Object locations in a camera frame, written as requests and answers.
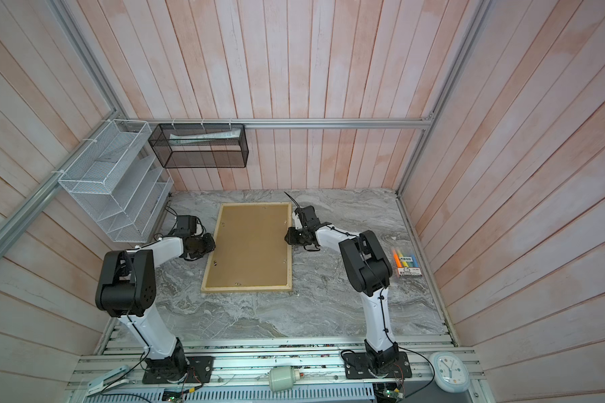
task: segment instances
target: white clock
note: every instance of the white clock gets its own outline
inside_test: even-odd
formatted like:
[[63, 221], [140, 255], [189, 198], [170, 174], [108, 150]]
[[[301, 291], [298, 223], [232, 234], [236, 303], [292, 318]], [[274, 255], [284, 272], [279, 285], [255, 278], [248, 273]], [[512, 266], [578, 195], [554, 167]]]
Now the white clock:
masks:
[[435, 383], [444, 391], [459, 393], [467, 391], [470, 378], [464, 363], [448, 351], [437, 351], [430, 355], [435, 368]]

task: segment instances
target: cork board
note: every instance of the cork board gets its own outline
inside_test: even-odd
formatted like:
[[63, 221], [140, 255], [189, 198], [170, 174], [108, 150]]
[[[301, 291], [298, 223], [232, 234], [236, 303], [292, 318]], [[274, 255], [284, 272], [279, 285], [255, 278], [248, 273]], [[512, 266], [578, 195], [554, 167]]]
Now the cork board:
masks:
[[224, 203], [202, 292], [291, 290], [291, 203]]

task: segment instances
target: clock face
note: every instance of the clock face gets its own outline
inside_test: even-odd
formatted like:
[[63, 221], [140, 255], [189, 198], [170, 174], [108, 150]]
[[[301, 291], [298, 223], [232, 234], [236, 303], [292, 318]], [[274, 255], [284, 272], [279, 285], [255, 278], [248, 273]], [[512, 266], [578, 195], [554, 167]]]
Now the clock face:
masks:
[[453, 355], [442, 355], [437, 361], [437, 371], [441, 378], [451, 385], [463, 385], [467, 381], [466, 369]]

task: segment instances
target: black wire mesh basket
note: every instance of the black wire mesh basket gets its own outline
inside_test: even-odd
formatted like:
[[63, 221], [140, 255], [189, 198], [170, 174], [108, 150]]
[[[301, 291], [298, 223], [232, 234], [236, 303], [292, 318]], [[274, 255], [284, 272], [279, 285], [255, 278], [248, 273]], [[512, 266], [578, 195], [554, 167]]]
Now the black wire mesh basket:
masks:
[[148, 142], [164, 168], [245, 168], [249, 157], [239, 123], [161, 123]]

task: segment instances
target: black mounting plate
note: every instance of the black mounting plate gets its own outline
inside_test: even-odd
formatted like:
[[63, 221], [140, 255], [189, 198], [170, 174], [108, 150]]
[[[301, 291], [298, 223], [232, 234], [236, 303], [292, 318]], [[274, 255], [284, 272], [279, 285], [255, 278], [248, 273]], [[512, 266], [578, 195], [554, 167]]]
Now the black mounting plate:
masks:
[[[374, 378], [368, 369], [370, 360], [367, 357], [367, 353], [343, 353], [342, 355], [345, 359], [345, 376], [347, 379]], [[388, 372], [385, 378], [405, 379], [412, 377], [408, 355], [404, 352], [399, 352], [399, 358], [389, 368], [390, 372]]]
[[[199, 381], [202, 383], [209, 383], [211, 381], [211, 372], [213, 371], [213, 357], [209, 356], [198, 356], [198, 357], [186, 357], [188, 360], [188, 375], [186, 377], [187, 384], [198, 384]], [[145, 385], [153, 384], [167, 384], [167, 380], [161, 376], [152, 375], [149, 371], [146, 371], [141, 381]]]

